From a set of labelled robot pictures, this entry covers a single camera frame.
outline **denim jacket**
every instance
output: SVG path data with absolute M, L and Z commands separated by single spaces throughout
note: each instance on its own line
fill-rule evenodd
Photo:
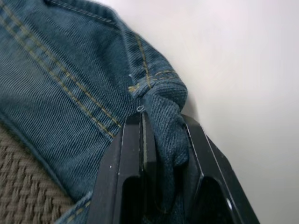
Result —
M 186 96 L 167 60 L 111 9 L 0 0 L 0 120 L 76 202 L 57 223 L 85 223 L 100 160 L 140 106 L 155 133 L 163 189 L 144 222 L 183 223 L 174 168 L 188 160 Z

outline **denim fabric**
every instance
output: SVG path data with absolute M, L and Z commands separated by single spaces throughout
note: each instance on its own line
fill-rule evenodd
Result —
M 58 223 L 85 220 L 101 157 L 141 105 L 163 189 L 148 219 L 183 223 L 174 167 L 188 160 L 186 96 L 167 60 L 112 10 L 83 0 L 0 0 L 0 120 L 78 202 Z

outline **blue denim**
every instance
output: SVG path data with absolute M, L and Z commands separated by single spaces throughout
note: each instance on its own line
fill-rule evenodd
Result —
M 163 189 L 157 213 L 144 222 L 183 223 L 174 168 L 188 160 L 186 97 L 167 60 L 111 9 L 84 0 L 0 0 L 0 120 L 77 203 L 57 223 L 84 223 L 100 160 L 141 105 Z

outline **white wall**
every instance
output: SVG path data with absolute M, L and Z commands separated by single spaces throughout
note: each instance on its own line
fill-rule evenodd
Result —
M 299 1 L 96 1 L 177 70 L 260 222 L 299 223 Z

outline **wicker texture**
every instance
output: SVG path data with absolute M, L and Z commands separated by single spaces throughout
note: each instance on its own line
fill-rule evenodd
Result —
M 34 157 L 0 126 L 0 223 L 53 223 L 71 206 Z

